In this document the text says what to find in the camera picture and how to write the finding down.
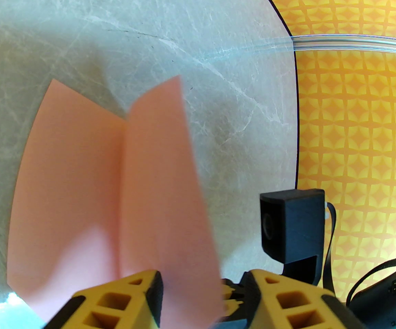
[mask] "gray marble surface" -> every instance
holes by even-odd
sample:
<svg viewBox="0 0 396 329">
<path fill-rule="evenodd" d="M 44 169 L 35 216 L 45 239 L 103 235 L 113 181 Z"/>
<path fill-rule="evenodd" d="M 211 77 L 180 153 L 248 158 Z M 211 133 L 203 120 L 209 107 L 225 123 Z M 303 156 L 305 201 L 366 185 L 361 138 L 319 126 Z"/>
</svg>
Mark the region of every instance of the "gray marble surface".
<svg viewBox="0 0 396 329">
<path fill-rule="evenodd" d="M 280 271 L 261 249 L 258 194 L 293 188 L 292 42 L 268 0 L 0 0 L 0 328 L 40 321 L 6 284 L 18 166 L 56 78 L 124 116 L 183 76 L 190 131 L 222 275 Z"/>
</svg>

